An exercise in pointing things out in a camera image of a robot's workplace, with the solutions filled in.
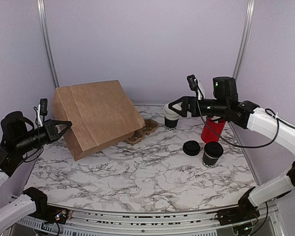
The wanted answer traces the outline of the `brown cardboard cup carrier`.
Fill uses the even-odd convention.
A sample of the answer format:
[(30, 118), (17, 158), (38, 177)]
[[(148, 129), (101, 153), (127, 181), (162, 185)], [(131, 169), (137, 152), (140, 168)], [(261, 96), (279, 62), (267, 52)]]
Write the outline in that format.
[(152, 119), (145, 119), (145, 126), (139, 130), (136, 130), (133, 135), (125, 141), (133, 146), (136, 143), (142, 141), (146, 135), (153, 133), (158, 127), (158, 122)]

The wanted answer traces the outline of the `brown paper bag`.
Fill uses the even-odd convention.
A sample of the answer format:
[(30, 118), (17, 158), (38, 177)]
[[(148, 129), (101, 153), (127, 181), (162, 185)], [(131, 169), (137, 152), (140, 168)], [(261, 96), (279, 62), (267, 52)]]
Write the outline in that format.
[(74, 160), (130, 138), (145, 126), (118, 80), (56, 88), (55, 119), (70, 121), (64, 139)]

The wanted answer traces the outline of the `black takeout coffee cup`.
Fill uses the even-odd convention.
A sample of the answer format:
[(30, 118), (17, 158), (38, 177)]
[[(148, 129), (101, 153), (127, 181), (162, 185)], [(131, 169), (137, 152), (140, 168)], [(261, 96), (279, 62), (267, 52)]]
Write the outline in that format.
[(218, 142), (209, 142), (204, 146), (202, 164), (206, 168), (213, 168), (219, 158), (223, 155), (224, 149)]

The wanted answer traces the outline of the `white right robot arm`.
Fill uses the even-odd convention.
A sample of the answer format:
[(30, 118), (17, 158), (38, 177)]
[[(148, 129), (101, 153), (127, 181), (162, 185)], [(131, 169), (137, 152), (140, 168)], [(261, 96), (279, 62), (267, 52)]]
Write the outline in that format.
[(196, 95), (183, 96), (169, 103), (168, 108), (181, 117), (186, 117), (190, 113), (192, 117), (224, 118), (227, 122), (268, 138), (270, 141), (267, 144), (255, 147), (248, 146), (248, 149), (260, 155), (252, 160), (258, 175), (261, 175), (262, 171), (269, 170), (268, 167), (262, 167), (262, 164), (272, 162), (274, 167), (283, 168), (286, 161), (279, 154), (279, 150), (294, 157), (291, 166), (283, 169), (282, 174), (278, 174), (267, 182), (247, 191), (240, 198), (238, 206), (234, 209), (235, 218), (244, 220), (253, 212), (253, 207), (294, 191), (295, 126), (282, 120), (270, 108), (264, 109), (248, 100), (240, 102), (234, 78), (213, 78), (213, 99), (205, 98), (202, 86), (194, 75), (188, 76), (187, 81)]

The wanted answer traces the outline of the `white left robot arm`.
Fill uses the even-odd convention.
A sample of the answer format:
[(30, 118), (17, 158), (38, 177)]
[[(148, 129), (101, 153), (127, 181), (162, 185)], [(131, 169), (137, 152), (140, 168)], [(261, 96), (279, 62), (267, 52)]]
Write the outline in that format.
[[(70, 128), (70, 121), (46, 120), (42, 126), (14, 111), (0, 122), (2, 140), (0, 143), (0, 187), (24, 163), (28, 162), (28, 152), (42, 152), (47, 144), (58, 141)], [(0, 208), (0, 235), (27, 215), (34, 214), (52, 221), (52, 207), (47, 204), (47, 195), (30, 187), (13, 202)]]

